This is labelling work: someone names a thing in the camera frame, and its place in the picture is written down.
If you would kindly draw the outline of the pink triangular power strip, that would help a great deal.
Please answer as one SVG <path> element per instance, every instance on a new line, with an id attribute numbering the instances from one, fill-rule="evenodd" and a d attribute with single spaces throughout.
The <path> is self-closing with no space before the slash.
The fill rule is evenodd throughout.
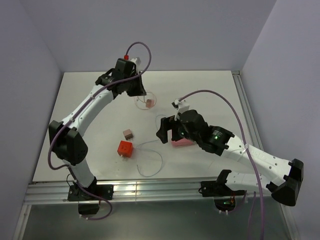
<path id="1" fill-rule="evenodd" d="M 178 147 L 187 147 L 187 146 L 192 146 L 194 145 L 193 141 L 190 141 L 188 139 L 180 139 L 178 141 L 171 141 L 171 145 L 175 148 Z"/>

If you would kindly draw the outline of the pink charger plug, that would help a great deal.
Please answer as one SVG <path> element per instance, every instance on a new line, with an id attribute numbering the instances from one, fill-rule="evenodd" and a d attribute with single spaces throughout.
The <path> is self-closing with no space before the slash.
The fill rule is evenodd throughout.
<path id="1" fill-rule="evenodd" d="M 145 102 L 145 107 L 150 109 L 154 106 L 154 100 L 153 99 L 147 99 Z"/>

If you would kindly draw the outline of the red cube adapter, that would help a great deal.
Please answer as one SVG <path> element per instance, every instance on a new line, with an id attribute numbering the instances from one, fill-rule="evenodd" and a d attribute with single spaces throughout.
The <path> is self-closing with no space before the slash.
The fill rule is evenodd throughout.
<path id="1" fill-rule="evenodd" d="M 117 154 L 123 158 L 131 158 L 134 146 L 129 141 L 121 140 L 117 149 Z"/>

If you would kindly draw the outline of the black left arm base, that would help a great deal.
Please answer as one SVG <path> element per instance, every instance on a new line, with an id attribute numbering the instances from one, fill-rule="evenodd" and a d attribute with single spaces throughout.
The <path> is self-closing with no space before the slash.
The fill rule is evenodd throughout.
<path id="1" fill-rule="evenodd" d="M 69 186 L 67 201 L 78 202 L 78 213 L 88 220 L 102 220 L 109 217 L 113 211 L 110 200 L 113 199 L 113 184 L 94 184 L 89 188 L 79 187 L 77 183 Z M 106 203 L 109 211 L 103 216 L 95 216 L 102 205 Z"/>

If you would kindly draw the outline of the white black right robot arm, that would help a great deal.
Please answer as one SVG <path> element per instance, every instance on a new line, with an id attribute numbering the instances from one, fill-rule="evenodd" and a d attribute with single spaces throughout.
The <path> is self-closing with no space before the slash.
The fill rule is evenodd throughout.
<path id="1" fill-rule="evenodd" d="M 169 132 L 174 142 L 187 139 L 207 153 L 257 170 L 249 174 L 223 169 L 216 180 L 200 183 L 199 192 L 203 197 L 241 196 L 246 191 L 262 191 L 285 206 L 296 205 L 304 176 L 302 161 L 278 158 L 245 144 L 231 131 L 208 125 L 196 110 L 163 117 L 156 136 L 166 144 Z"/>

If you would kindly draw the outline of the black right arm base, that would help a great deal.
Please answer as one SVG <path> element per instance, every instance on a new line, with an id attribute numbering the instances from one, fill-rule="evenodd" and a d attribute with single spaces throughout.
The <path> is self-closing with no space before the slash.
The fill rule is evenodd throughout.
<path id="1" fill-rule="evenodd" d="M 236 197 L 242 197 L 240 203 L 246 200 L 247 192 L 245 190 L 231 190 L 224 184 L 216 180 L 201 181 L 198 192 L 203 198 L 213 198 L 214 205 L 219 213 L 228 214 L 236 209 Z"/>

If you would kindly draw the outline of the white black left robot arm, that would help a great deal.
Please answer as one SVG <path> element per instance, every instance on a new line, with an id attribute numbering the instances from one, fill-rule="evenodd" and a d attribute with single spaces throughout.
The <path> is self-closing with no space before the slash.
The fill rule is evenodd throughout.
<path id="1" fill-rule="evenodd" d="M 102 74 L 81 104 L 61 121 L 53 120 L 48 126 L 49 152 L 61 159 L 71 175 L 81 185 L 79 194 L 86 200 L 96 197 L 98 188 L 86 160 L 88 146 L 83 137 L 98 114 L 117 96 L 145 96 L 138 57 L 125 55 L 115 67 Z"/>

